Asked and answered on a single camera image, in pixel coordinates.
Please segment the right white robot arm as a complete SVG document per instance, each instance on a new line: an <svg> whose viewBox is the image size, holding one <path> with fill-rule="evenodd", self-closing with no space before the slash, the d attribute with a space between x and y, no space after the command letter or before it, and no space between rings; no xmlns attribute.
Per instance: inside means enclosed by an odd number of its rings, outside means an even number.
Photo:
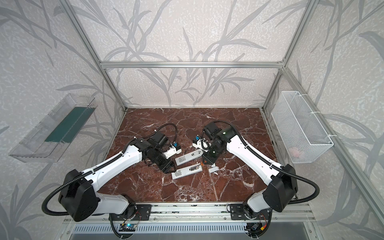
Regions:
<svg viewBox="0 0 384 240"><path fill-rule="evenodd" d="M234 127L221 129L216 124L206 126L203 133L211 140L208 147L205 141L202 142L202 149L205 151L203 160L212 165L219 158L220 154L227 151L250 167L267 186L263 191L249 196L243 206L251 217L262 210L272 209L282 212L291 202L298 191L295 169L290 166L271 160L252 145L250 145Z"/></svg>

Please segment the clear plastic wall tray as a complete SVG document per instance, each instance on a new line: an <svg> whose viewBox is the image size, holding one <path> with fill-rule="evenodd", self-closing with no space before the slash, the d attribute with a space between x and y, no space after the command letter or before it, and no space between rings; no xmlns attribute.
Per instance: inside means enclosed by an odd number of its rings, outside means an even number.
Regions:
<svg viewBox="0 0 384 240"><path fill-rule="evenodd" d="M94 97L67 94L9 155L23 163L56 163L97 107Z"/></svg>

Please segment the aluminium cage frame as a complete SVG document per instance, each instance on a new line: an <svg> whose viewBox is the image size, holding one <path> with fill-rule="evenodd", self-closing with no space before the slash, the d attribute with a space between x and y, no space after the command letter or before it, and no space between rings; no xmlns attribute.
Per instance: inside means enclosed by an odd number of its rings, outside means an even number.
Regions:
<svg viewBox="0 0 384 240"><path fill-rule="evenodd" d="M297 47L300 38L303 36L305 28L308 26L317 5L318 1L308 1L304 15L300 20L299 26L294 34L294 37L290 43L287 54L279 62L101 62L97 56L95 48L89 37L86 34L77 14L71 5L70 1L60 1L60 7L69 19L71 25L78 34L80 40L84 44L87 52L90 54L96 71L102 76L104 82L108 85L114 96L117 98L119 104L126 109L127 106L123 102L121 95L117 92L117 88L114 86L105 69L107 68L145 68L145 69L159 69L159 68L194 68L194 69L205 69L205 68L224 68L224 69L278 69L278 76L275 78L274 83L267 97L267 102L271 100L273 92L276 90L277 85L280 82L281 77L286 77L290 86L303 96L303 99L308 106L315 111L315 114L320 121L320 124L325 128L325 131L331 135L334 135L335 130L328 124L326 118L321 114L316 104L312 101L311 97L307 94L307 91L298 82L298 79L294 76L292 71L288 67L288 63L292 58L293 52ZM353 159L352 155L348 152L345 145L339 136L336 136L334 141L333 151L337 156L339 162L345 169L345 172L350 176L355 186L359 190L361 196L366 201L369 208L373 211L380 224L384 223L384 199L380 196L379 192L374 188L372 182L363 173L363 170L358 166L357 162Z"/></svg>

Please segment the aluminium front rail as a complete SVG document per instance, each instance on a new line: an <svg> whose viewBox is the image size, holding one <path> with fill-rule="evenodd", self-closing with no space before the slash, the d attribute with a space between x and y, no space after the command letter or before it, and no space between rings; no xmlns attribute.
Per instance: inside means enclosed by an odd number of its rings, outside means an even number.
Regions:
<svg viewBox="0 0 384 240"><path fill-rule="evenodd" d="M154 202L138 203L152 205L148 221L141 223L229 223L229 222L268 222L271 216L274 222L315 222L316 219L309 204L288 205L281 213L265 210L257 214L255 220L233 221L227 211L228 204L241 202Z"/></svg>

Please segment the white battery cover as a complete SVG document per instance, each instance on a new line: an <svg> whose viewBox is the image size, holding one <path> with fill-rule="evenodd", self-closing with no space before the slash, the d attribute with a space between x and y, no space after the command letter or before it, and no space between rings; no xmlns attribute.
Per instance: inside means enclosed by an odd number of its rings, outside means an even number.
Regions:
<svg viewBox="0 0 384 240"><path fill-rule="evenodd" d="M216 171L218 171L218 170L219 170L218 167L213 167L213 168L210 168L210 169L209 169L209 173L214 173L214 172L216 172Z"/></svg>

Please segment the green circuit board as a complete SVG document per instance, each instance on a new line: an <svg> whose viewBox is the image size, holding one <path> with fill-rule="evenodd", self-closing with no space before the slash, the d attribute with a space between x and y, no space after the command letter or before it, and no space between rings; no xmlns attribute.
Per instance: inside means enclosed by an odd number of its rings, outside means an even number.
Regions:
<svg viewBox="0 0 384 240"><path fill-rule="evenodd" d="M135 232L137 224L120 224L119 232Z"/></svg>

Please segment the pink item in basket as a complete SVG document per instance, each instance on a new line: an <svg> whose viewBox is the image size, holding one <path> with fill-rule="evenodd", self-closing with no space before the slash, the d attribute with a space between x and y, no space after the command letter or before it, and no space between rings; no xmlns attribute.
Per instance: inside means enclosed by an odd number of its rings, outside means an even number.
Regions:
<svg viewBox="0 0 384 240"><path fill-rule="evenodd" d="M303 152L297 147L289 148L289 153L292 158L300 159L303 155Z"/></svg>

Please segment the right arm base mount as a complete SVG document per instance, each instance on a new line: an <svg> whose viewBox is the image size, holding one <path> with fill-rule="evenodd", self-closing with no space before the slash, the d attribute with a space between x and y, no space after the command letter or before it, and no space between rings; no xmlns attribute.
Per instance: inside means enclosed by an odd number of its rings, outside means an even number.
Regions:
<svg viewBox="0 0 384 240"><path fill-rule="evenodd" d="M246 215L243 204L228 204L226 206L226 209L230 213L231 220L233 221L246 221L246 220L256 219L256 218L250 218Z"/></svg>

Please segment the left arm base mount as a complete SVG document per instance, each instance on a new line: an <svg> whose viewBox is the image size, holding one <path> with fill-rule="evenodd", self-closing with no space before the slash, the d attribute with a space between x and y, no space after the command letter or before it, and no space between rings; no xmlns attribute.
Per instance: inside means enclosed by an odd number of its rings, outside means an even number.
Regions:
<svg viewBox="0 0 384 240"><path fill-rule="evenodd" d="M152 205L138 204L129 205L128 208L120 215L110 214L109 220L116 221L148 221L151 215Z"/></svg>

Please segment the white remote with coloured buttons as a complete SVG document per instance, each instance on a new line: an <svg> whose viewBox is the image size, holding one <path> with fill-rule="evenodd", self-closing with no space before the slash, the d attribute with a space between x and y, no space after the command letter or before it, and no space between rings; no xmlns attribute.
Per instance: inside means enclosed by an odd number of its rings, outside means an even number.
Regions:
<svg viewBox="0 0 384 240"><path fill-rule="evenodd" d="M192 174L196 174L202 171L203 171L203 168L201 164L187 166L187 167L178 169L174 173L172 173L172 179L173 180L180 179L180 178L183 178Z"/></svg>

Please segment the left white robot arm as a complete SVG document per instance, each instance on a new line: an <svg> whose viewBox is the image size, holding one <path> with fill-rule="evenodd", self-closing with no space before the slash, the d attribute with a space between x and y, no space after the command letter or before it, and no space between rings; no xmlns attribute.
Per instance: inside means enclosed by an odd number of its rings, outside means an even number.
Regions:
<svg viewBox="0 0 384 240"><path fill-rule="evenodd" d="M76 222L92 215L125 215L132 210L134 201L126 195L100 194L100 188L127 168L146 159L167 174L175 166L171 157L181 151L178 143L171 144L166 152L162 152L162 145L155 140L133 139L123 151L89 168L88 176L82 176L77 170L69 172L59 202Z"/></svg>

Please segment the plain white remote control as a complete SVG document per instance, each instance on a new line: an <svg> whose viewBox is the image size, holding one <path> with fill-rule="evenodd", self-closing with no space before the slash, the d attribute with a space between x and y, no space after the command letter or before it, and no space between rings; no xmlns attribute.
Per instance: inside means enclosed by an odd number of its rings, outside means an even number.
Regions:
<svg viewBox="0 0 384 240"><path fill-rule="evenodd" d="M192 160L195 160L203 155L204 151L201 149L197 149L193 152L190 152L188 154L185 154L183 156L180 156L175 159L176 165L180 166L182 164L185 164L187 162L190 162Z"/></svg>

